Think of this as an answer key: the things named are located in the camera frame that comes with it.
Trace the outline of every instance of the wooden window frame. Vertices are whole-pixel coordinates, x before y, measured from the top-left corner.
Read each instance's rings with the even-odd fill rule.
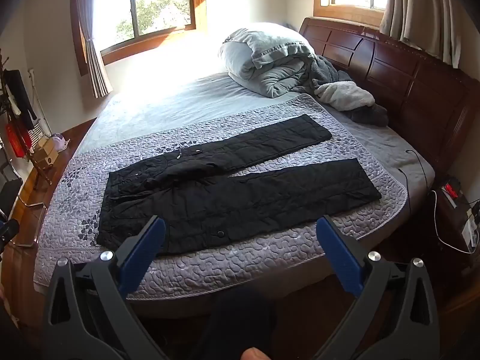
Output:
[[[105,65],[120,59],[132,56],[143,51],[152,50],[159,47],[165,41],[176,41],[182,39],[187,34],[206,31],[206,0],[190,0],[191,24],[181,27],[167,28],[165,30],[136,36],[133,39],[113,45],[101,51],[102,59]],[[70,0],[70,20],[73,45],[78,62],[80,75],[88,74],[86,63],[85,40],[80,31],[78,19],[77,1]],[[138,35],[138,26],[133,25],[135,35]]]
[[[329,19],[341,19],[366,24],[379,28],[385,11],[378,8],[356,7],[354,5],[332,4],[321,5],[321,0],[313,0],[313,15],[316,17],[327,17]]]

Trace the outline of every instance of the curtain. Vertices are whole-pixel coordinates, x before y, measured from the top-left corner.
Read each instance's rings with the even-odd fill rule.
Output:
[[[85,54],[90,72],[90,80],[95,98],[108,95],[112,90],[105,65],[99,50],[93,41],[93,9],[94,0],[77,0],[78,19],[85,38]]]
[[[458,17],[456,0],[388,0],[380,32],[458,68]]]

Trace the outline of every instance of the screw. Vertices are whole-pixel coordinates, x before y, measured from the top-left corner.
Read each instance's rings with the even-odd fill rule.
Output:
[[[372,261],[379,261],[382,257],[379,252],[377,251],[371,251],[368,254],[368,258],[371,259]]]
[[[423,260],[416,257],[416,258],[413,259],[413,265],[415,265],[418,268],[422,268],[423,267]]]
[[[113,257],[113,252],[111,250],[105,250],[100,254],[100,260],[102,261],[109,261]]]
[[[57,261],[58,266],[65,266],[68,263],[68,259],[66,257],[60,257]]]

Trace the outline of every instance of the headboard panel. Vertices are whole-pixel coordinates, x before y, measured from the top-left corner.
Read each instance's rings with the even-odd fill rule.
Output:
[[[372,28],[306,18],[300,33],[388,110],[389,126],[444,175],[480,105],[480,82]]]

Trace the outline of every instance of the quilted blanket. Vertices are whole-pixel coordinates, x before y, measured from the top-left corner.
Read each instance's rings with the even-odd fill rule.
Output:
[[[284,103],[160,131],[76,154],[68,164],[46,213],[38,242],[34,282],[48,286],[57,259],[74,263],[95,259],[98,215],[109,172],[142,159],[194,144],[223,140],[253,128],[308,114],[332,133],[332,139],[252,166],[236,175],[357,158],[382,198],[333,218],[345,233],[359,239],[380,229],[405,205],[407,192],[336,119],[307,94]],[[274,270],[321,258],[323,250],[308,223],[218,249],[154,260],[130,299],[191,297],[244,283]]]

